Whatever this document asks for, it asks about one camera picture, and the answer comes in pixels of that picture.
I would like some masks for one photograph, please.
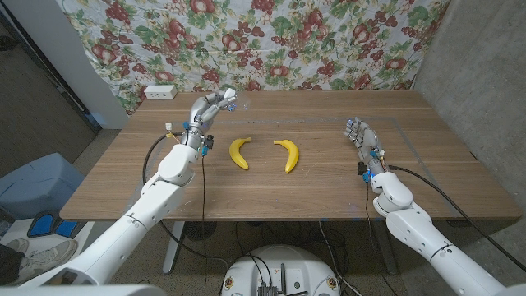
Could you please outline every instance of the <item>fabric with fruit print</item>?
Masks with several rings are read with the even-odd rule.
[[[57,0],[132,114],[179,91],[409,89],[449,0]]]

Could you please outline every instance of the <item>white robot body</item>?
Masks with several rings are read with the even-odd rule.
[[[320,258],[308,251],[288,245],[269,245],[250,252],[250,255],[254,256],[254,260],[246,255],[237,260],[227,271],[221,289],[223,296],[258,295],[261,275],[264,286],[270,283],[269,271],[275,289],[268,295],[301,292],[306,292],[305,295],[339,295],[335,273]],[[269,271],[256,257],[266,263]],[[284,266],[284,276],[282,276],[282,266]]]

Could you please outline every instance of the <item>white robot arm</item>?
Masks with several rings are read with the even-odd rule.
[[[505,289],[433,226],[429,214],[413,201],[411,191],[389,172],[385,152],[368,124],[359,118],[349,120],[344,135],[367,165],[372,190],[379,194],[373,205],[386,218],[393,236],[428,260],[458,295],[496,295]]]
[[[184,187],[194,177],[190,164],[197,162],[203,137],[221,109],[233,111],[234,90],[199,98],[191,109],[182,144],[175,145],[159,164],[158,172],[141,191],[133,207],[93,242],[80,256],[42,274],[22,287],[46,284],[107,284],[145,234],[178,207]]]

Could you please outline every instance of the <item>yellow banana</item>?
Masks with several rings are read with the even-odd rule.
[[[241,148],[241,146],[245,144],[245,142],[248,142],[250,140],[252,140],[250,137],[245,139],[236,139],[232,142],[232,144],[230,144],[230,148],[228,149],[233,162],[239,165],[242,169],[248,169],[248,164],[247,161],[239,153],[239,148]]]
[[[298,162],[299,150],[298,147],[289,140],[274,141],[274,144],[280,144],[288,150],[288,160],[285,165],[285,173],[290,172],[294,169],[294,166]]]

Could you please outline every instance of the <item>sneaker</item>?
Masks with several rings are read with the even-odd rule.
[[[13,239],[11,242],[9,242],[6,247],[10,247],[11,249],[25,253],[27,252],[27,248],[30,246],[30,242],[27,239],[23,238],[17,238]]]
[[[15,284],[22,284],[67,262],[76,251],[75,240],[67,240],[31,257],[22,259]]]

